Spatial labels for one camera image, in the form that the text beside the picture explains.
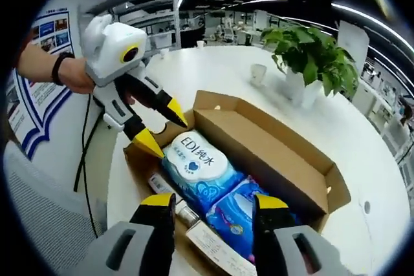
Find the black wristband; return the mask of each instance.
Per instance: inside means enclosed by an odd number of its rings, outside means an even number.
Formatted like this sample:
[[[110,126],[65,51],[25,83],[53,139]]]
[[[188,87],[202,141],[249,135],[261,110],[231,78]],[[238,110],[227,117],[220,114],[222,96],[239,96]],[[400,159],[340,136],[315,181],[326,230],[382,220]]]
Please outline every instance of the black wristband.
[[[52,81],[57,85],[63,85],[59,79],[59,68],[60,68],[60,64],[65,58],[75,58],[75,55],[73,55],[73,53],[68,53],[68,52],[62,52],[59,55],[52,69]]]

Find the green plant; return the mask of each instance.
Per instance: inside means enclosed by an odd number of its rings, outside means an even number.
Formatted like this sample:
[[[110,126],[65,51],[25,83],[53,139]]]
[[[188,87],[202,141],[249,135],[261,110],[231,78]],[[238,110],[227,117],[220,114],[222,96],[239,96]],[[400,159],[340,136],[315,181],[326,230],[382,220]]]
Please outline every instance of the green plant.
[[[353,94],[358,86],[355,61],[348,51],[336,45],[336,40],[317,28],[292,27],[289,29],[268,28],[263,31],[265,45],[276,44],[272,55],[278,69],[278,55],[283,63],[295,73],[301,72],[305,86],[315,80],[322,81],[325,95],[336,94],[344,88]]]

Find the white cup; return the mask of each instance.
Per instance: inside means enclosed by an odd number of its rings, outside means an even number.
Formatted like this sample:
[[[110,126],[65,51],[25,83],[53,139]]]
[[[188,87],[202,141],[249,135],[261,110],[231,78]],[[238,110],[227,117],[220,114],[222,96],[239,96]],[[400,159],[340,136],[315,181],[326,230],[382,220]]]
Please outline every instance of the white cup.
[[[250,66],[250,82],[253,85],[260,86],[266,74],[266,66],[260,64],[253,64]]]
[[[160,50],[161,58],[165,58],[168,52],[169,52],[169,48],[162,48]]]

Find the potted plant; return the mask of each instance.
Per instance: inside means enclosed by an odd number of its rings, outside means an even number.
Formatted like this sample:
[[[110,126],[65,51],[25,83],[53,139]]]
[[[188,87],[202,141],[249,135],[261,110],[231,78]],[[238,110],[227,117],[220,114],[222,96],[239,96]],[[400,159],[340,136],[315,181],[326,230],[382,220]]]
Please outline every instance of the potted plant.
[[[275,46],[272,58],[280,71],[287,70],[287,95],[295,104],[310,107],[322,87],[328,96],[353,94],[358,86],[354,59],[317,28],[268,28],[262,38]]]

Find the human hand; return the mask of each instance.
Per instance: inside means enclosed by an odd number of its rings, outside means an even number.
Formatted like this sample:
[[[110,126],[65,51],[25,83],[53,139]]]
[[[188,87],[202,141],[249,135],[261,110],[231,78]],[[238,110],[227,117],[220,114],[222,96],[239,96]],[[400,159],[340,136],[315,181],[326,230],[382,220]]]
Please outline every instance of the human hand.
[[[85,67],[86,58],[65,58],[59,68],[60,81],[75,93],[92,93],[95,88],[95,83],[87,75]],[[130,94],[125,94],[125,99],[130,105],[135,103],[135,100]]]

